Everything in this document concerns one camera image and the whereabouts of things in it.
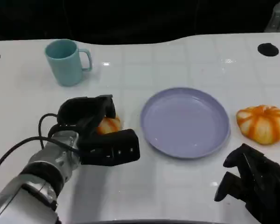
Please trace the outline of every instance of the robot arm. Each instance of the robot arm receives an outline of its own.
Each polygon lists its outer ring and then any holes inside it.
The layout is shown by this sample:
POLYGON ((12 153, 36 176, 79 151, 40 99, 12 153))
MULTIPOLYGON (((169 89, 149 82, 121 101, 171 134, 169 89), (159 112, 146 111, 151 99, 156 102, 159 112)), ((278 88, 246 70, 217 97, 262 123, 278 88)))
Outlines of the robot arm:
POLYGON ((74 98, 58 112, 58 124, 49 137, 79 154, 48 142, 34 154, 21 173, 0 193, 0 224, 58 224, 57 197, 79 164, 115 166, 140 158, 139 143, 131 129, 97 135, 105 117, 115 117, 112 96, 74 98))

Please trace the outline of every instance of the purple plate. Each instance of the purple plate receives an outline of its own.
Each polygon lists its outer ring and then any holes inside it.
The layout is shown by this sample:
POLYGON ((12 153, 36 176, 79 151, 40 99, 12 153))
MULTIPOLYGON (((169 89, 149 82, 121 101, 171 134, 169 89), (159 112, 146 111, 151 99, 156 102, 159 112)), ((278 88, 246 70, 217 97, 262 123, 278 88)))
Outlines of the purple plate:
POLYGON ((173 88, 152 96, 141 113, 146 140, 173 157, 198 158, 219 150, 230 135, 228 115, 211 95, 173 88))

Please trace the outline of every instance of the black hole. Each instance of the black hole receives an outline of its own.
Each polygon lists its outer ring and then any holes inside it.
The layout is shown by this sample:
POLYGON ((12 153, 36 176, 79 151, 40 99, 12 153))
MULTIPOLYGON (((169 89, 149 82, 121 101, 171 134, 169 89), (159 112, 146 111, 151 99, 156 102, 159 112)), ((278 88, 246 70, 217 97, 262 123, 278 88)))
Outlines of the black hole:
POLYGON ((257 48, 258 52, 264 56, 274 57, 279 54, 279 49, 271 43, 262 43, 257 48))

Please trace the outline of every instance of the silver metal arm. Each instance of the silver metal arm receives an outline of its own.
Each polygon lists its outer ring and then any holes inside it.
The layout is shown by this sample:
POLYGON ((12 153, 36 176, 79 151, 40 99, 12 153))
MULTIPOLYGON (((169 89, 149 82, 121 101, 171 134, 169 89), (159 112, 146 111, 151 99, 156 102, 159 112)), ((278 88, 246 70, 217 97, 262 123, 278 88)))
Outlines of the silver metal arm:
MULTIPOLYGON (((77 134, 62 131, 53 138, 75 147, 77 134)), ((57 196, 78 164, 79 159, 72 152, 48 142, 1 191, 0 224, 61 223, 55 213, 57 196)))

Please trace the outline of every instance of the orange pumpkin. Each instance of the orange pumpkin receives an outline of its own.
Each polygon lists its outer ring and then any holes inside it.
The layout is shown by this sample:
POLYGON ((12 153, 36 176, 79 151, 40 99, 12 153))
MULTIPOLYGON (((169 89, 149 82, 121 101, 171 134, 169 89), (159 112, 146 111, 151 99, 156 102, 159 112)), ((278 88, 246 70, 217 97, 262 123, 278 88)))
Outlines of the orange pumpkin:
POLYGON ((99 134, 108 134, 111 132, 118 132, 121 129, 120 119, 116 115, 115 119, 104 118, 97 128, 99 134))
POLYGON ((237 113, 241 133, 260 144, 280 140, 280 109, 275 106, 251 106, 237 113))

